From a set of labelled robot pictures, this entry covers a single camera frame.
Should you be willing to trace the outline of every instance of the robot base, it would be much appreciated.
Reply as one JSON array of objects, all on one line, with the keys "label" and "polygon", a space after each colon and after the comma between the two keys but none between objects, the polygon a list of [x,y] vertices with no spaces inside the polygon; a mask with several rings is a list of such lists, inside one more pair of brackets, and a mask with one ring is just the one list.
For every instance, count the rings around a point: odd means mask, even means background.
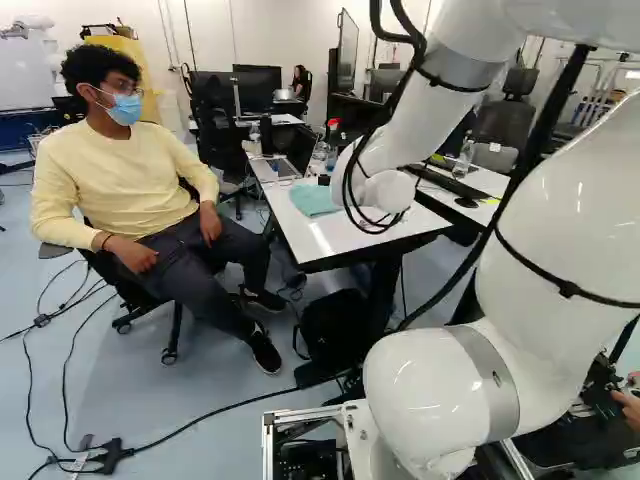
[{"label": "robot base", "polygon": [[[354,477],[358,480],[415,480],[380,437],[366,400],[342,405],[344,431]],[[456,478],[473,462],[475,449],[462,450],[429,462],[419,480]]]}]

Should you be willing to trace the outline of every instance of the curly black hair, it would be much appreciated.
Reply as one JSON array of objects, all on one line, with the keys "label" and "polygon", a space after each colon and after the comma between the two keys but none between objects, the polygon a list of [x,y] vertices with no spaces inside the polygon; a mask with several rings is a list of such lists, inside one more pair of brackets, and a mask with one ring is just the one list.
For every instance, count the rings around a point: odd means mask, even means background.
[{"label": "curly black hair", "polygon": [[140,80],[140,67],[131,57],[104,45],[85,44],[67,51],[60,73],[67,91],[82,98],[76,90],[78,83],[89,83],[100,88],[100,83],[111,71],[120,72],[136,83]]}]

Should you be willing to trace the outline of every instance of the bracelet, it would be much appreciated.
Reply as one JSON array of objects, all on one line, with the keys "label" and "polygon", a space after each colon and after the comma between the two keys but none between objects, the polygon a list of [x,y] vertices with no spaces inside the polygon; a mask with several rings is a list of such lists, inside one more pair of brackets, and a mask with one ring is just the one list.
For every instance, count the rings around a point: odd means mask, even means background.
[{"label": "bracelet", "polygon": [[114,235],[113,233],[110,233],[110,234],[107,235],[107,238],[105,238],[102,241],[102,245],[100,245],[100,250],[104,250],[104,244],[107,243],[107,240],[109,240],[111,237],[113,237],[113,235]]}]

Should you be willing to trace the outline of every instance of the black backpack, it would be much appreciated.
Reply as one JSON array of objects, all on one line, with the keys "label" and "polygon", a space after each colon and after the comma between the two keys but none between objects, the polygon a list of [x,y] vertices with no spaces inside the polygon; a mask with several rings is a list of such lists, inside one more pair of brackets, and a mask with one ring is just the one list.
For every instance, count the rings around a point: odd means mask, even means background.
[{"label": "black backpack", "polygon": [[[293,348],[303,360],[319,367],[348,368],[364,360],[369,350],[367,304],[356,289],[345,289],[311,302],[293,329]],[[309,356],[298,351],[298,331]]]}]

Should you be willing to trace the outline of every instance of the mouse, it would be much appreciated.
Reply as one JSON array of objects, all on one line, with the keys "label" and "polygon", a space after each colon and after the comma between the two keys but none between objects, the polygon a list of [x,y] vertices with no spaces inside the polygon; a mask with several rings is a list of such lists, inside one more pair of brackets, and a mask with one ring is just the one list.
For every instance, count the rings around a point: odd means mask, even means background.
[{"label": "mouse", "polygon": [[470,198],[459,197],[456,198],[455,202],[464,208],[478,208],[478,202]]}]

